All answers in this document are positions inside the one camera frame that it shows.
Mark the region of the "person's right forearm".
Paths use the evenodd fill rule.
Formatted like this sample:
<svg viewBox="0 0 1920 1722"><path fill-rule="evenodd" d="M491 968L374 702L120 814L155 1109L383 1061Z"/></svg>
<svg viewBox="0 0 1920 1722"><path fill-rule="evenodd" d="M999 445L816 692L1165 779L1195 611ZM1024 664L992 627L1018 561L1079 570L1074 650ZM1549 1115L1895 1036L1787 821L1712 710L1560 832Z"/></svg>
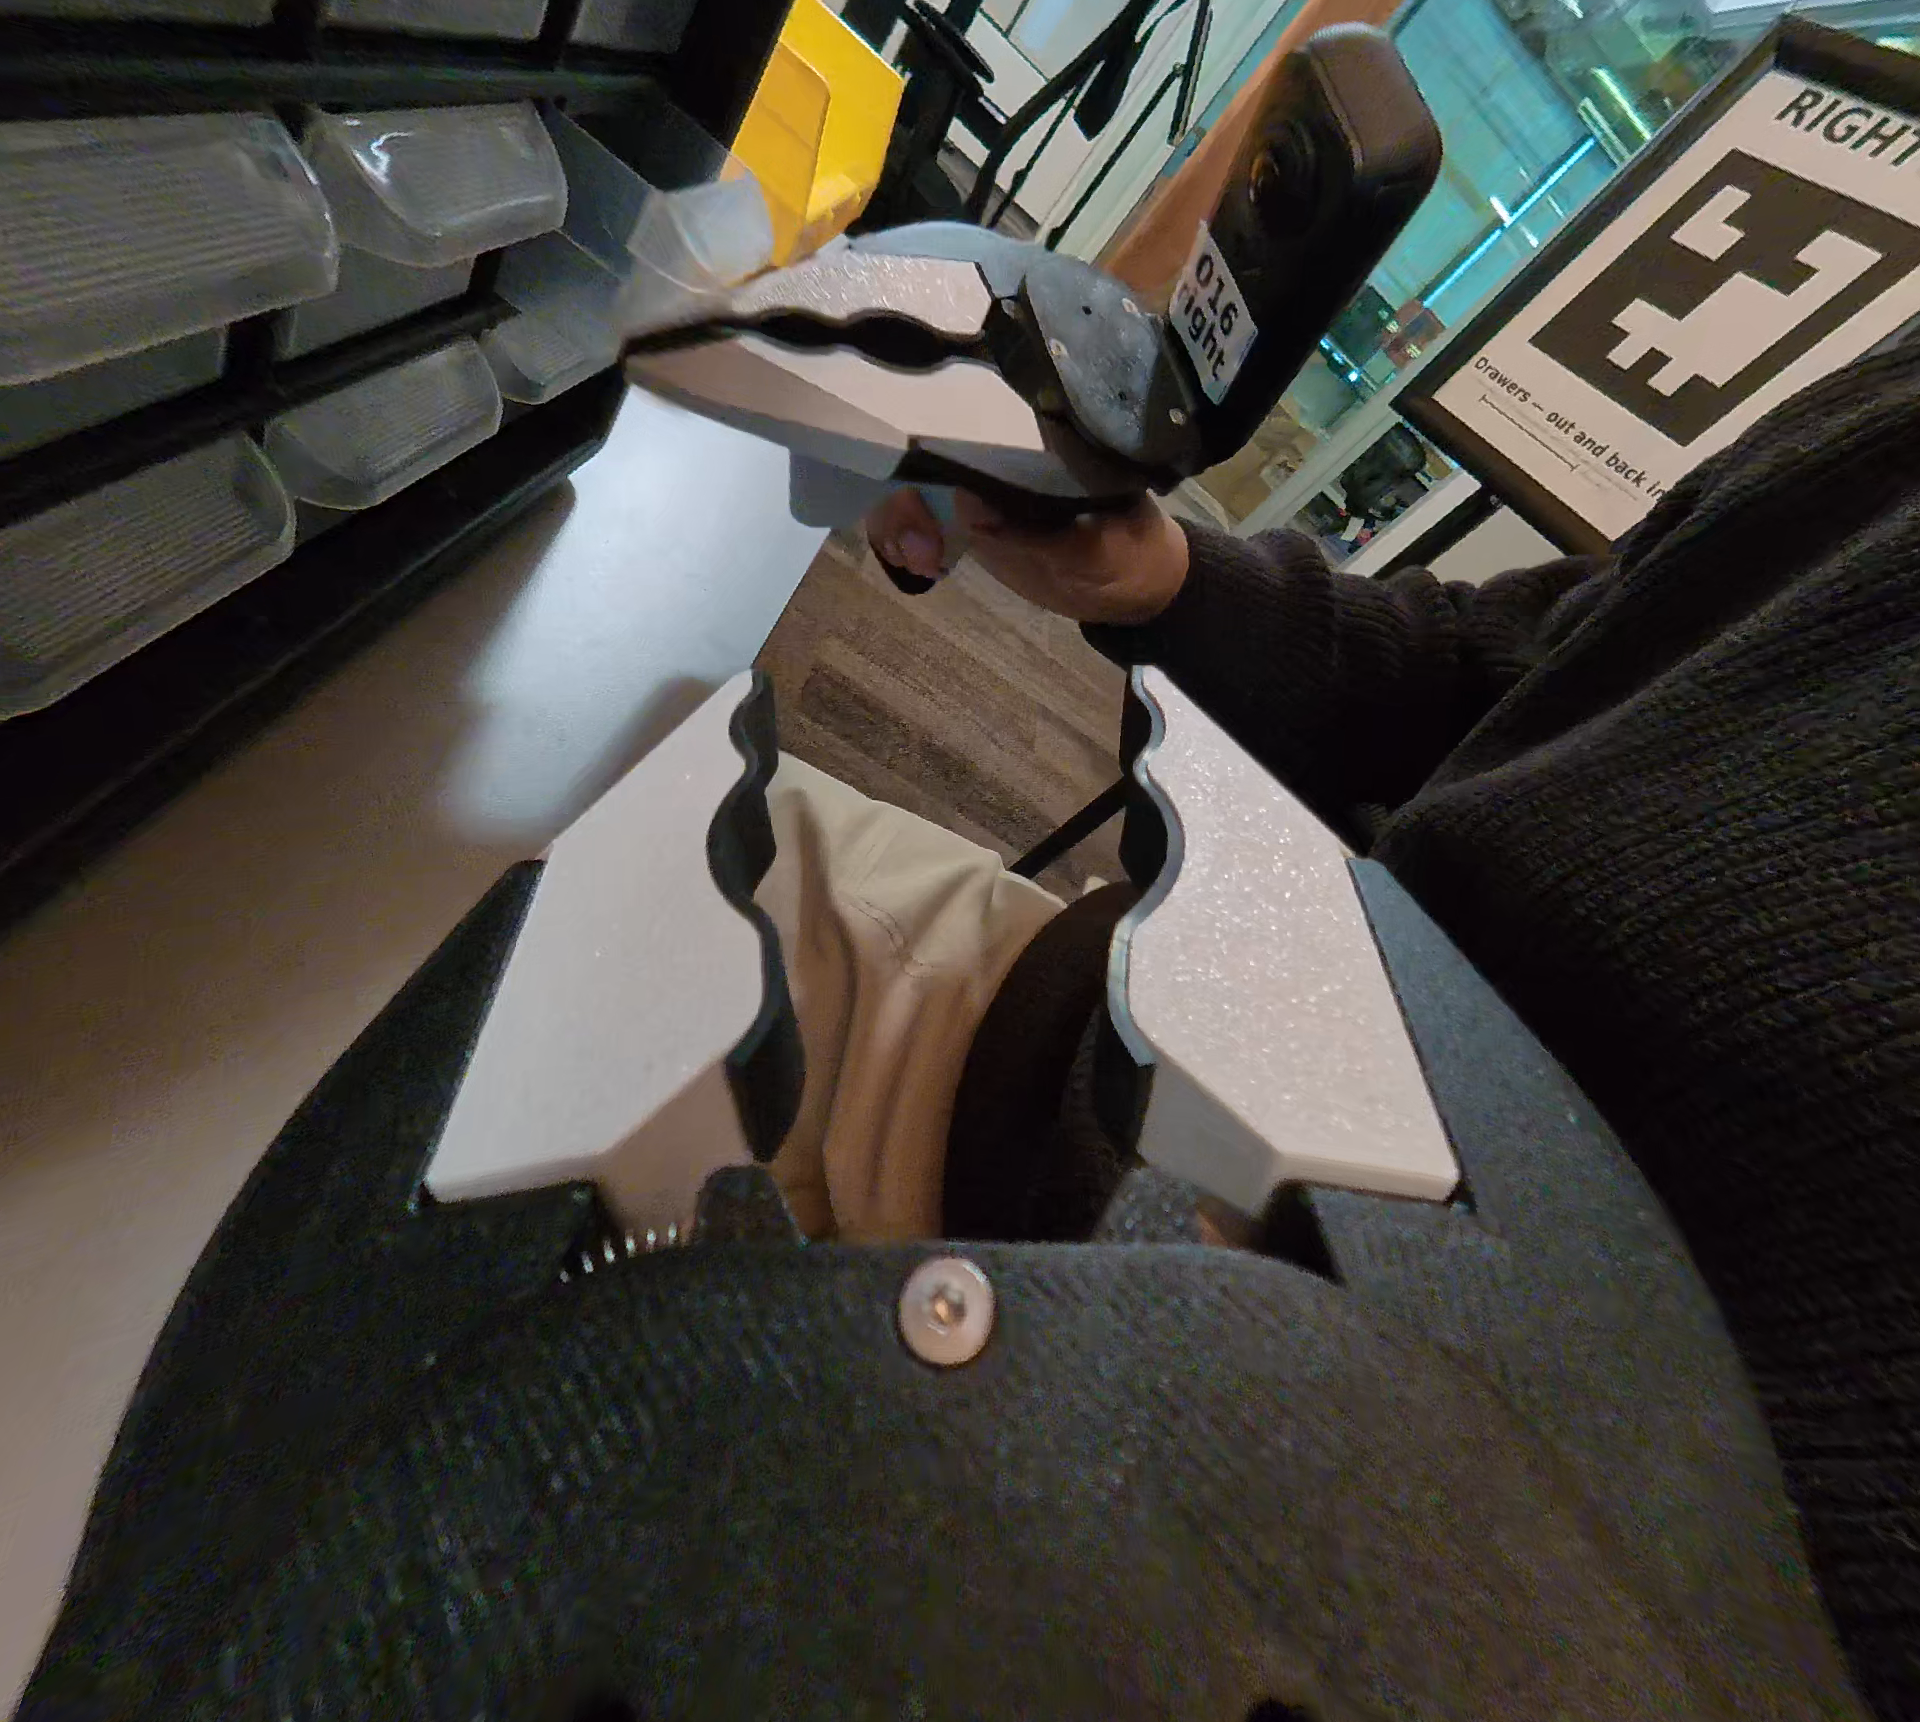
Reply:
<svg viewBox="0 0 1920 1722"><path fill-rule="evenodd" d="M1347 843L1407 805L1614 577L1614 561L1487 586L1365 577L1292 531L1174 531L1192 549L1174 599L1079 638L1119 668L1158 668Z"/></svg>

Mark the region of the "rows of clear cabinet drawers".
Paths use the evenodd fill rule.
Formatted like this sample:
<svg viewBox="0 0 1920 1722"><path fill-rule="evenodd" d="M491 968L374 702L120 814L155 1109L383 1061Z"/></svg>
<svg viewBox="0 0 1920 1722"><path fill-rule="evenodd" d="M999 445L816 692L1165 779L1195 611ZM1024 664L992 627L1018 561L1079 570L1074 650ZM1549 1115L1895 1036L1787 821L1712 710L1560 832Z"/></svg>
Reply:
<svg viewBox="0 0 1920 1722"><path fill-rule="evenodd" d="M615 368L544 103L661 103L691 11L3 0L3 726Z"/></svg>

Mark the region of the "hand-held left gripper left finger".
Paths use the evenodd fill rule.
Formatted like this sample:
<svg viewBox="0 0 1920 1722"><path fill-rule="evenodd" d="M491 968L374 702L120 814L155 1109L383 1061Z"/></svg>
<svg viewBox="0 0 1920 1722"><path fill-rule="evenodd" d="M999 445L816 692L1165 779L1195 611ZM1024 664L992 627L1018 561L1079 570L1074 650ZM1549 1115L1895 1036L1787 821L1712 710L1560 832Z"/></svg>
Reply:
<svg viewBox="0 0 1920 1722"><path fill-rule="evenodd" d="M628 1246L683 1246L714 1175L782 1155L804 1029L753 898L778 759L778 692L741 674L549 843L430 1201L589 1183Z"/></svg>

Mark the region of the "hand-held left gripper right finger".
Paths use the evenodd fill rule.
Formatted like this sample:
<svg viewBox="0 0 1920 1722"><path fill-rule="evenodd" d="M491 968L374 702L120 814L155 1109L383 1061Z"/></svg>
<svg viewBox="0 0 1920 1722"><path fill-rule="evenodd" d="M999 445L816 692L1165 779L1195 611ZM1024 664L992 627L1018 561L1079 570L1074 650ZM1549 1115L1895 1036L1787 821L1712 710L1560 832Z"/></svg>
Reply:
<svg viewBox="0 0 1920 1722"><path fill-rule="evenodd" d="M1259 1221L1279 1187L1447 1203L1460 1157L1355 856L1158 668L1131 787L1165 864L1119 918L1105 1017L1151 1070L1131 1155Z"/></svg>

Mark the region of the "person's right hand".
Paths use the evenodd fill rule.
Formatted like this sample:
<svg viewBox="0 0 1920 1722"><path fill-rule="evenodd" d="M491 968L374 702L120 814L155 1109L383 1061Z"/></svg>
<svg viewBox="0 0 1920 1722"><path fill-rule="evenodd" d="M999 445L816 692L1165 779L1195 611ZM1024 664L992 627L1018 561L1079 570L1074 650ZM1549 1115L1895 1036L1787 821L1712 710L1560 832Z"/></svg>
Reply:
<svg viewBox="0 0 1920 1722"><path fill-rule="evenodd" d="M1151 627L1192 573L1192 540L1154 498L1024 528L972 490L951 490L947 513L925 490L889 490L862 540L912 593L972 561L1024 604L1074 627Z"/></svg>

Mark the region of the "black framed marker sign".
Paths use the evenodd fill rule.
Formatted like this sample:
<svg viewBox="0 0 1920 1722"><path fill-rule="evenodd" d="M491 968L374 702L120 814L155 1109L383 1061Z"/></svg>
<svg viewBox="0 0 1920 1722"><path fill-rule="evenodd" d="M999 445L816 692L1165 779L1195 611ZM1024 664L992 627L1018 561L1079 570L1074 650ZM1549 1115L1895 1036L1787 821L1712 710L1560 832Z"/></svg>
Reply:
<svg viewBox="0 0 1920 1722"><path fill-rule="evenodd" d="M1920 58L1787 18L1396 391L1562 553L1920 307Z"/></svg>

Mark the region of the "person's beige pants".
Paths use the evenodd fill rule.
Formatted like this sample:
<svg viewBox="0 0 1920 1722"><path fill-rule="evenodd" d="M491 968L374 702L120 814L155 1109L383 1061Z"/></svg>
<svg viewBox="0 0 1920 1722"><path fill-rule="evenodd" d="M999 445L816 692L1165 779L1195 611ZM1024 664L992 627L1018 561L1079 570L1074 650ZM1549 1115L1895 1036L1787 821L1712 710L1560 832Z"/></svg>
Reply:
<svg viewBox="0 0 1920 1722"><path fill-rule="evenodd" d="M938 1235L972 1036L1059 898L799 756L778 759L766 814L778 864L753 903L804 1036L804 1109L773 1181L811 1242Z"/></svg>

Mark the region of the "clear plastic drawer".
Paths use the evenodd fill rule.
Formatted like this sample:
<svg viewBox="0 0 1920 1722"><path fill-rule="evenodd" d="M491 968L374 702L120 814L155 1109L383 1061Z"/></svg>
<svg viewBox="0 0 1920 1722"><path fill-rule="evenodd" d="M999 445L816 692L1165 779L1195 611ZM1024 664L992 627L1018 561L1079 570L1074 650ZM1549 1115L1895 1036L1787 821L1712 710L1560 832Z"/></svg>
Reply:
<svg viewBox="0 0 1920 1722"><path fill-rule="evenodd" d="M563 168L563 241L615 283L632 334L704 320L778 264L761 180L676 103L563 114L544 103Z"/></svg>

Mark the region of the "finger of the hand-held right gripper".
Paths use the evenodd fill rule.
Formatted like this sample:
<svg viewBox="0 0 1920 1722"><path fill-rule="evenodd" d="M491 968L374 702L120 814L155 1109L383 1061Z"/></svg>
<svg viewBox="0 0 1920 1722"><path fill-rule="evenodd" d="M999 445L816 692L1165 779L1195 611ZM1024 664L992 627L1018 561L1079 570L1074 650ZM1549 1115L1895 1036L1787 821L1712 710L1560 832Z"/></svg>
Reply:
<svg viewBox="0 0 1920 1722"><path fill-rule="evenodd" d="M1033 328L1018 307L1040 248L976 220L905 220L734 283L698 312L638 328L628 379L856 379L986 368L1040 379Z"/></svg>
<svg viewBox="0 0 1920 1722"><path fill-rule="evenodd" d="M868 479L905 475L912 452L992 479L1059 479L1040 412L986 361L884 368L856 345L724 334L632 353L628 379Z"/></svg>

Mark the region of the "yellow plastic bin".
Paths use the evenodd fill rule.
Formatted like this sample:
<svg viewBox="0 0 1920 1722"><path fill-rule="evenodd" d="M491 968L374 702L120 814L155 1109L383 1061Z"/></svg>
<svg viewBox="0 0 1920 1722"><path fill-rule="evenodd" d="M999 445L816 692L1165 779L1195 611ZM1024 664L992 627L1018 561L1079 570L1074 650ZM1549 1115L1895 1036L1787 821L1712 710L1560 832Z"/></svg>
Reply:
<svg viewBox="0 0 1920 1722"><path fill-rule="evenodd" d="M727 140L724 187L751 187L766 267L828 248L878 189L905 80L833 3L792 0Z"/></svg>

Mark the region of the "black tripod stand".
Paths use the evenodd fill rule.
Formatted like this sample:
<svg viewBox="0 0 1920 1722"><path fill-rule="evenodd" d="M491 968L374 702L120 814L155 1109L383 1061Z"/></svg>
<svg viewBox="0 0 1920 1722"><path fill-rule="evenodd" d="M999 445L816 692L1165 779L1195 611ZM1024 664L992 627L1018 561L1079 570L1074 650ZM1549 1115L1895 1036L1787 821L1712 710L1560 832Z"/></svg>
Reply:
<svg viewBox="0 0 1920 1722"><path fill-rule="evenodd" d="M1167 89L1192 84L1192 65L1206 52L1212 0L1125 0L1125 11L1059 70L1048 70L1016 114L1002 114L983 137L983 160L962 198L962 220L1002 230L1002 216L1024 205L1024 187L1068 124L1088 143L1099 143L1112 128L1151 41L1182 11L1192 11L1192 49L1187 60L1165 70L1151 107L1165 103Z"/></svg>

